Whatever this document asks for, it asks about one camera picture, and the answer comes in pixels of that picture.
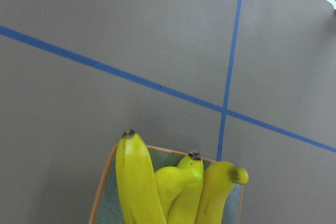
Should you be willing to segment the yellow banana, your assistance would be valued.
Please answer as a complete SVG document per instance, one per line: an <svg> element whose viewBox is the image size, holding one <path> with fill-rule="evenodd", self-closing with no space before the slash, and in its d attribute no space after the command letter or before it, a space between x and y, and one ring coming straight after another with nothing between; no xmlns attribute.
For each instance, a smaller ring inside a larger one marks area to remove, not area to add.
<svg viewBox="0 0 336 224"><path fill-rule="evenodd" d="M178 163L178 168L194 168L200 172L200 181L188 183L173 201L167 223L195 223L198 205L203 190L204 165L201 154L197 150L190 151Z"/></svg>
<svg viewBox="0 0 336 224"><path fill-rule="evenodd" d="M165 166L155 171L154 174L165 219L168 217L173 201L182 192L183 188L203 179L202 173L196 168Z"/></svg>
<svg viewBox="0 0 336 224"><path fill-rule="evenodd" d="M149 150L132 130L118 143L115 171L124 223L166 223Z"/></svg>
<svg viewBox="0 0 336 224"><path fill-rule="evenodd" d="M236 184L245 185L248 181L248 172L243 167L226 161L209 165L204 172L195 223L221 223L230 192Z"/></svg>

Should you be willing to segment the grey square plate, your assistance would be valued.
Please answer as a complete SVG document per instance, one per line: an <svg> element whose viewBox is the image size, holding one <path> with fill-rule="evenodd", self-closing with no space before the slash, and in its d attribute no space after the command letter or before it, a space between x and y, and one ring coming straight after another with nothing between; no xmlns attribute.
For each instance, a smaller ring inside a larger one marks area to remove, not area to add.
<svg viewBox="0 0 336 224"><path fill-rule="evenodd" d="M123 223L115 175L117 147L113 147L104 168L89 223ZM148 150L155 170L164 166L175 166L186 155L184 152L151 145L148 146ZM240 223L243 191L244 187L239 184L231 190L225 202L222 223Z"/></svg>

